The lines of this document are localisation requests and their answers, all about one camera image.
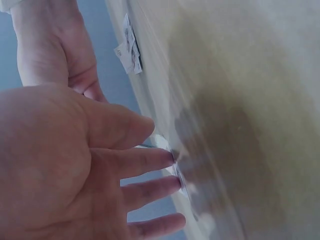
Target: skin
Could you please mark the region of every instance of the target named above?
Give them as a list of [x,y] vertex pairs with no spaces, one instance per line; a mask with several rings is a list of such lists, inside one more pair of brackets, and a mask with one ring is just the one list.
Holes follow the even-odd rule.
[[181,186],[171,176],[120,187],[173,159],[133,148],[154,122],[103,96],[77,2],[24,0],[11,14],[28,87],[0,93],[0,239],[140,240],[183,228],[179,213],[127,223]]
[[0,112],[0,239],[140,240],[185,225],[179,213],[127,223],[180,188],[174,176],[120,187],[173,164],[165,150],[132,148],[151,119],[58,84],[4,92]]

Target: surface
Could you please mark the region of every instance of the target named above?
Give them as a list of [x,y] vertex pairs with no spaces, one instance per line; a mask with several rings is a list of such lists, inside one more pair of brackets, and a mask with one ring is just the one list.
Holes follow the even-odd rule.
[[319,239],[320,3],[106,1],[119,41],[129,14],[133,90],[206,238]]

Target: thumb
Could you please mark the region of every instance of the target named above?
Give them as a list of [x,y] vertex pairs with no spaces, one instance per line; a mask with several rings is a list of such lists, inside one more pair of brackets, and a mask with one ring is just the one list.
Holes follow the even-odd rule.
[[97,102],[79,94],[77,98],[85,114],[91,148],[129,149],[142,144],[154,131],[151,118],[124,106]]

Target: wrist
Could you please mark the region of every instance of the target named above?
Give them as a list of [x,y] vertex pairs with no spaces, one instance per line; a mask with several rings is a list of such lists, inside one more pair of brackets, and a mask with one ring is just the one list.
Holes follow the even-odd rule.
[[23,0],[10,11],[16,33],[39,25],[63,29],[72,20],[82,20],[77,0]]

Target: paper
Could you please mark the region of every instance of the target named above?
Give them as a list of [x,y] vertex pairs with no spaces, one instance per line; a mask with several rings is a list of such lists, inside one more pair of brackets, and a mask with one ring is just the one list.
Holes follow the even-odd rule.
[[125,15],[122,25],[122,37],[124,42],[114,49],[116,56],[120,59],[125,72],[139,74],[142,72],[140,53],[134,31],[130,24],[128,14]]

